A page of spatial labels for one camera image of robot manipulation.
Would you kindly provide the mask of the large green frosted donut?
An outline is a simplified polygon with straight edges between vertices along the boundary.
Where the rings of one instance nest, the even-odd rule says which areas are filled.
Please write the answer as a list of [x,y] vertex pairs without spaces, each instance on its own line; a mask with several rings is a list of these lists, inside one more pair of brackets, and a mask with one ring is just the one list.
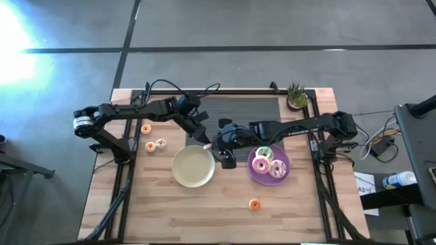
[[274,159],[274,152],[273,152],[272,148],[267,147],[267,146],[259,147],[255,153],[257,156],[265,157],[269,161],[272,161]]

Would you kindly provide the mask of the white and blue bottle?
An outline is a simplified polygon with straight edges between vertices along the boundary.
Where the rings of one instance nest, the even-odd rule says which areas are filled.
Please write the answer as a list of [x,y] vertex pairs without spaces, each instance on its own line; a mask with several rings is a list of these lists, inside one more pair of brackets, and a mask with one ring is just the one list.
[[408,186],[416,183],[417,180],[412,171],[403,171],[401,173],[385,177],[382,180],[384,188],[388,190],[397,189],[402,186]]

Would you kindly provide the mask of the black pole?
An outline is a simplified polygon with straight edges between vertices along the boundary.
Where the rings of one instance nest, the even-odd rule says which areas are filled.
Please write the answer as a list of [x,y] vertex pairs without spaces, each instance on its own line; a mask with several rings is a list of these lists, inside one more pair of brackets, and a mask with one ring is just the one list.
[[427,112],[436,109],[436,95],[420,103],[410,103],[407,107],[412,116],[423,117]]

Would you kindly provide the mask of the large pink frosted donut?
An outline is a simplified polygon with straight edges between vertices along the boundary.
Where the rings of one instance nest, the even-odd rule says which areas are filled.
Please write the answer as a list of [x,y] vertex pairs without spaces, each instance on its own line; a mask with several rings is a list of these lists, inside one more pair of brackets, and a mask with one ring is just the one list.
[[267,174],[270,169],[270,161],[264,156],[257,156],[252,161],[252,168],[258,174]]

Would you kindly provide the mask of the dark grey woven mat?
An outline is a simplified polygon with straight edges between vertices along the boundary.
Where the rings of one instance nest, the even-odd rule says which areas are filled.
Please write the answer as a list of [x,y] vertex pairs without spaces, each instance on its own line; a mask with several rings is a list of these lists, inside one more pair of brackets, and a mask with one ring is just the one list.
[[280,121],[277,98],[206,97],[201,99],[199,111],[206,111],[209,116],[201,124],[206,127],[206,135],[210,141],[214,139],[220,130],[220,118],[229,118],[233,123],[247,129],[250,122]]

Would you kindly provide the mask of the pale yellow plate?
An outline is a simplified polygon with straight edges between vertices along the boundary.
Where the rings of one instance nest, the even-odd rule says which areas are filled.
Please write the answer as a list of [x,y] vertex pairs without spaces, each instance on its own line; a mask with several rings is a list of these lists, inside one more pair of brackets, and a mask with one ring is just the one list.
[[210,151],[202,146],[186,146],[177,152],[172,162],[172,175],[182,186],[197,188],[205,185],[213,176],[215,160]]

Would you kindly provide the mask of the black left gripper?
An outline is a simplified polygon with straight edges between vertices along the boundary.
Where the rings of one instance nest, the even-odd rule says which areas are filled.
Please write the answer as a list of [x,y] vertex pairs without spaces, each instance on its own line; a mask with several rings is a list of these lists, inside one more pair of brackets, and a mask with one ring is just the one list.
[[189,137],[193,137],[197,142],[202,144],[210,144],[211,141],[206,134],[206,127],[202,124],[203,120],[209,118],[206,111],[203,111],[196,116],[188,116],[184,121],[184,130]]

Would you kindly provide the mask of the black power brick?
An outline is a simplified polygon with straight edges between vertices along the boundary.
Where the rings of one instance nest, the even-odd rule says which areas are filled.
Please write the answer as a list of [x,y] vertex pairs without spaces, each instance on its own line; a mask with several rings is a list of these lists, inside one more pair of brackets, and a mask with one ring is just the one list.
[[380,141],[371,146],[370,154],[374,157],[378,157],[383,154],[389,147],[394,144],[394,138],[390,136],[384,136]]

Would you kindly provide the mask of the white paper sheet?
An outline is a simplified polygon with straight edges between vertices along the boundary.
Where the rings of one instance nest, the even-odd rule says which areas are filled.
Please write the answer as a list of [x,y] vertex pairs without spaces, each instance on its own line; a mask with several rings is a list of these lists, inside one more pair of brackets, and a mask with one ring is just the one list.
[[[371,174],[354,172],[359,196],[368,195],[376,192],[375,179]],[[369,216],[379,216],[378,209],[364,210],[364,214]]]

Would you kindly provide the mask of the dark grey panel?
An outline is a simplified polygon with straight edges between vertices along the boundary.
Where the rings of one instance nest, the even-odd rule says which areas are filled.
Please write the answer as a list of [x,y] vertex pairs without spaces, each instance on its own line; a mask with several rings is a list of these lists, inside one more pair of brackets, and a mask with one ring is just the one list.
[[416,118],[409,113],[408,105],[394,107],[396,122],[424,205],[436,210],[436,109]]

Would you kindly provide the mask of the grey metal stand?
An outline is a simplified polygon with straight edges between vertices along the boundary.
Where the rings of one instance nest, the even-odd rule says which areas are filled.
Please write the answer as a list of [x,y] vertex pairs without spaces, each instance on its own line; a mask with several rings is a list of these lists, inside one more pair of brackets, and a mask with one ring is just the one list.
[[6,142],[7,138],[0,134],[0,245],[6,244],[34,175],[52,178],[55,172],[7,155],[1,149]]

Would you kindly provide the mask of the black bar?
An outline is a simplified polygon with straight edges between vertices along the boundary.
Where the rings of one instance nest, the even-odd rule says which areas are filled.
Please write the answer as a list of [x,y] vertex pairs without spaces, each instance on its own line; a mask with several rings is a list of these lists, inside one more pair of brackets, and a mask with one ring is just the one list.
[[417,184],[402,186],[397,189],[362,195],[360,197],[364,210],[385,208],[390,206],[423,205],[422,196]]

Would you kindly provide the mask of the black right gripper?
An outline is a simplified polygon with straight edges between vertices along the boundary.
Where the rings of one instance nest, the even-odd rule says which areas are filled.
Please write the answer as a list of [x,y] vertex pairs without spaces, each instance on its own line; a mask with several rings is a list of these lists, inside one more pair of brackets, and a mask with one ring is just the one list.
[[211,153],[223,169],[235,169],[236,157],[233,149],[236,147],[237,133],[240,127],[229,118],[218,120],[219,132],[211,143]]

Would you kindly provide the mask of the succulent in dark pot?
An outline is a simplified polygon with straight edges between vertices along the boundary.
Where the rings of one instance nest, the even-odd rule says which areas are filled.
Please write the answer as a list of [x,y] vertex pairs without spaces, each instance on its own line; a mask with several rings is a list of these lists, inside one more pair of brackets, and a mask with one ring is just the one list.
[[305,86],[299,82],[292,82],[287,88],[286,105],[293,112],[297,112],[307,107],[307,96]]

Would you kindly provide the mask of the purple plate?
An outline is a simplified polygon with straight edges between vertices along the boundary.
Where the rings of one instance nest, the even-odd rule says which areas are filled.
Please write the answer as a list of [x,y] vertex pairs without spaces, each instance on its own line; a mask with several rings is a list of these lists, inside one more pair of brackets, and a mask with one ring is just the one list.
[[277,186],[277,185],[281,184],[282,182],[284,182],[284,180],[288,177],[288,175],[290,173],[290,169],[291,169],[291,163],[290,163],[288,156],[286,155],[285,151],[282,148],[280,148],[276,145],[272,145],[272,146],[268,146],[268,147],[272,148],[272,151],[274,152],[274,159],[273,160],[280,160],[280,161],[283,161],[285,163],[285,165],[287,167],[286,175],[284,175],[284,177],[282,177],[282,178],[273,178],[269,173],[267,173],[267,174],[256,173],[252,168],[252,161],[255,157],[257,157],[255,152],[258,148],[252,150],[251,153],[249,154],[248,159],[247,159],[249,173],[251,174],[251,177],[254,180],[256,180],[257,182],[259,182],[260,184],[263,184],[266,186]]

